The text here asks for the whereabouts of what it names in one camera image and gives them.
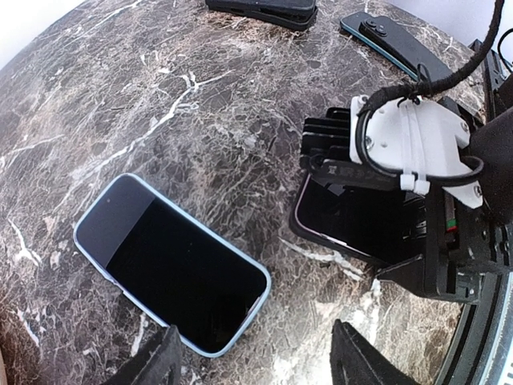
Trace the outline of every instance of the black smartphone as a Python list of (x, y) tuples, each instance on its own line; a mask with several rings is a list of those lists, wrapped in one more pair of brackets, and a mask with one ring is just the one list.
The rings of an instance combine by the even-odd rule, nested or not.
[(425, 252), (424, 200), (401, 190), (330, 184), (305, 176), (290, 217), (300, 237), (378, 267)]
[(206, 357), (235, 343), (270, 291), (264, 266), (132, 174), (103, 190), (74, 237), (106, 279)]

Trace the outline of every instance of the white mount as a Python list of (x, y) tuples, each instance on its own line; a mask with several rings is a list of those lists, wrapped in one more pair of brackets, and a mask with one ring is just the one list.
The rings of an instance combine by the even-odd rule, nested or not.
[[(362, 161), (354, 142), (357, 114), (366, 95), (351, 100), (351, 142), (349, 155), (354, 163)], [(459, 159), (458, 148), (469, 145), (467, 123), (438, 103), (422, 100), (392, 100), (377, 110), (369, 121), (366, 147), (369, 157), (386, 168), (402, 170), (401, 189), (426, 195), (430, 182), (426, 175), (457, 176), (471, 169)], [(483, 205), (479, 182), (460, 187), (444, 187), (464, 205), (476, 209)]]

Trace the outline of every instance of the black cable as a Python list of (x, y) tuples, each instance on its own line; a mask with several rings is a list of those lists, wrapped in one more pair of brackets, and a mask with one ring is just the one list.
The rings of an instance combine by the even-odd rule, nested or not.
[(501, 46), (503, 45), (503, 41), (504, 39), (509, 35), (513, 33), (513, 28), (510, 28), (509, 30), (507, 30), (506, 32), (503, 33), (503, 35), (501, 36), (500, 40), (499, 40), (499, 43), (497, 44), (497, 53), (499, 54), (499, 57), (500, 59), (503, 61), (504, 63), (504, 66), (506, 67), (506, 69), (510, 72), (510, 74), (513, 74), (513, 69), (511, 69), (511, 64), (507, 62), (507, 60), (504, 58), (503, 56), (503, 52), (501, 51)]
[[(419, 65), (417, 67), (417, 73), (419, 75), (419, 81), (417, 84), (408, 83), (391, 87), (384, 87), (374, 92), (368, 98), (366, 104), (358, 113), (357, 127), (355, 131), (357, 154), (364, 165), (370, 166), (374, 171), (379, 172), (383, 176), (395, 178), (402, 173), (402, 170), (392, 170), (382, 167), (380, 164), (370, 159), (366, 148), (366, 132), (370, 118), (372, 118), (373, 114), (379, 108), (391, 100), (407, 98), (411, 99), (415, 103), (418, 103), (418, 96), (433, 96), (440, 92), (447, 91), (469, 77), (472, 72), (474, 72), (475, 69), (479, 66), (479, 64), (481, 64), (481, 62), (487, 57), (488, 52), (493, 46), (495, 38), (499, 33), (499, 25), (503, 7), (504, 0), (495, 0), (495, 8), (491, 19), (490, 28), (482, 46), (459, 70), (453, 72), (446, 78), (431, 82), (429, 79), (429, 72), (427, 72), (426, 81), (421, 79), (421, 69), (424, 68), (426, 70), (426, 66)], [(471, 172), (459, 176), (427, 176), (427, 180), (447, 187), (463, 186), (477, 181), (483, 172), (484, 162), (475, 156), (465, 156), (462, 158), (462, 161), (463, 163), (469, 165), (469, 167), (474, 166)]]

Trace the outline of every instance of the marble table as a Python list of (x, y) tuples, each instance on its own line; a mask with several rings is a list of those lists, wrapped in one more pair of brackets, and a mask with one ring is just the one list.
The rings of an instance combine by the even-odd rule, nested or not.
[[(134, 172), (273, 276), (220, 359), (184, 349), (183, 384), (330, 383), (333, 321), (350, 321), (420, 383), (436, 376), (456, 304), (373, 284), (359, 261), (295, 237), (302, 121), (406, 76), (338, 19), (387, 14), (455, 69), (470, 52), (384, 2), (319, 0), (294, 33), (201, 0), (87, 0), (0, 72), (0, 347), (12, 384), (97, 384), (158, 328), (72, 241), (99, 191)], [(452, 95), (473, 112), (479, 77)]]

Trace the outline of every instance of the marble surface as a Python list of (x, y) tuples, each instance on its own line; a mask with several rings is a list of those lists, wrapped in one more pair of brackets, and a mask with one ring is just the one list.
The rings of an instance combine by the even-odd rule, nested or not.
[[(134, 172), (262, 262), (273, 290), (220, 359), (184, 349), (183, 384), (330, 383), (330, 330), (352, 322), (430, 383), (459, 306), (373, 283), (359, 261), (295, 237), (306, 116), (406, 76), (338, 19), (387, 14), (455, 69), (469, 51), (379, 1), (319, 0), (307, 33), (201, 0), (88, 0), (0, 72), (0, 347), (12, 384), (97, 384), (157, 325), (72, 241), (99, 191)], [(483, 105), (474, 77), (452, 95)]]

